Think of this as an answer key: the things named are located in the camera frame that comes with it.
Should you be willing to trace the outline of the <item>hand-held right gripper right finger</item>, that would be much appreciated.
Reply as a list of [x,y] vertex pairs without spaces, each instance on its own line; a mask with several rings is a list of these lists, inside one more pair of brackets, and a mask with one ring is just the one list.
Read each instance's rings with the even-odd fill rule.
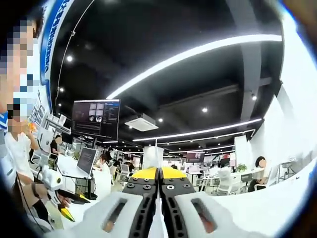
[[196,192],[184,173],[159,170],[162,214],[170,238],[265,238],[238,227],[229,210],[205,192]]

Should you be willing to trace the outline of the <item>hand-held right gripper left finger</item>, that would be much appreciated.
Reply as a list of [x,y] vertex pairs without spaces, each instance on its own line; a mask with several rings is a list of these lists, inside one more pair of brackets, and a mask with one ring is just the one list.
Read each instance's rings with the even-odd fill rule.
[[112,192],[83,212],[81,222],[46,233],[47,238],[147,238],[156,212],[158,177],[135,174],[123,191]]

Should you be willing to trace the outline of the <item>person's left hand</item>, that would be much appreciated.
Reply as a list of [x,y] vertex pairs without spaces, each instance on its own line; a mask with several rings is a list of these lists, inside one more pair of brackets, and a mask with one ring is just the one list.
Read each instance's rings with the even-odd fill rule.
[[48,199],[53,202],[56,206],[60,205],[62,207],[68,208],[71,204],[70,196],[72,195],[71,192],[58,189],[58,190],[49,190],[47,189],[47,196]]

